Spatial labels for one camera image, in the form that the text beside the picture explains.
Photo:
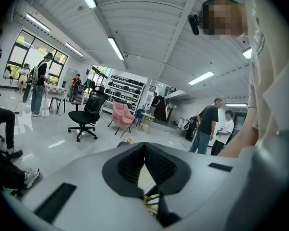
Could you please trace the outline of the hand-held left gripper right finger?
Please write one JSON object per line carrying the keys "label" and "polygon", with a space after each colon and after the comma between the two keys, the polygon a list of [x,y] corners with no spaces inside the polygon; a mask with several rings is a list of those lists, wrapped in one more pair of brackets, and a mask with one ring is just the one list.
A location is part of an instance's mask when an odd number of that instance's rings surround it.
{"label": "hand-held left gripper right finger", "polygon": [[234,231],[235,202],[247,178],[247,149],[238,158],[188,153],[144,143],[160,192],[161,220],[146,231]]}

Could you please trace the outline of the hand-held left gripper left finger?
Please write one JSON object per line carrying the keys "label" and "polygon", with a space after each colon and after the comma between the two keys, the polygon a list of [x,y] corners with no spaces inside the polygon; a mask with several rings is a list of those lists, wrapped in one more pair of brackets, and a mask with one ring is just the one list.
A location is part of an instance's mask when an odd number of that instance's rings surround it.
{"label": "hand-held left gripper left finger", "polygon": [[132,148],[121,146],[80,157],[52,175],[43,178],[22,199],[35,211],[62,183],[75,191],[53,222],[64,231],[157,231],[159,223],[144,208],[139,198],[123,197],[104,181],[102,168],[111,157]]}

